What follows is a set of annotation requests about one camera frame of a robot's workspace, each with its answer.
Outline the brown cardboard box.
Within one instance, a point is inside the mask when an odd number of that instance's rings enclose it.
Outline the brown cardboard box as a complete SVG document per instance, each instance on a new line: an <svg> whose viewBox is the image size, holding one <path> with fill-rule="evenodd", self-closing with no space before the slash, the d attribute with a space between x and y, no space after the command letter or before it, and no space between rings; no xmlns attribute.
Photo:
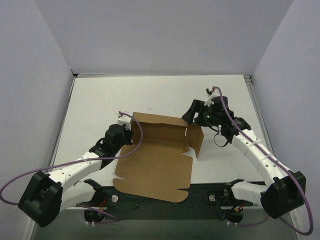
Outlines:
<svg viewBox="0 0 320 240"><path fill-rule="evenodd" d="M184 201L191 184L193 149L199 155L204 133L178 117L135 112L132 146L125 145L113 186L122 193L172 203Z"/></svg>

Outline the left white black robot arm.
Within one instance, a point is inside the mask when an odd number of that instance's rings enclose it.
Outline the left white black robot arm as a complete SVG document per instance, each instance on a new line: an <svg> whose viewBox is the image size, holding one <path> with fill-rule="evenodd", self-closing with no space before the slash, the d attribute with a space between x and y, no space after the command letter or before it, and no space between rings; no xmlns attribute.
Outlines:
<svg viewBox="0 0 320 240"><path fill-rule="evenodd" d="M123 146L132 145L133 134L130 123L112 124L78 163L61 165L50 173L36 172L18 208L40 227L46 227L69 207L85 202L92 206L100 204L101 186L85 177L109 165Z"/></svg>

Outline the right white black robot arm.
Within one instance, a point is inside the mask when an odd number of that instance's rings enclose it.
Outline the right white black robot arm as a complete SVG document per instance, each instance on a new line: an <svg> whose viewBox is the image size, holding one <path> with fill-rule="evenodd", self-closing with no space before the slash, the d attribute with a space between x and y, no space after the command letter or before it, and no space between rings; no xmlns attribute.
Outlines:
<svg viewBox="0 0 320 240"><path fill-rule="evenodd" d="M262 206L274 219L304 205L305 176L300 171L292 172L275 158L251 126L229 109L226 96L193 100L182 119L188 124L215 128L217 134L242 152L262 177L265 185L241 179L228 183L232 198Z"/></svg>

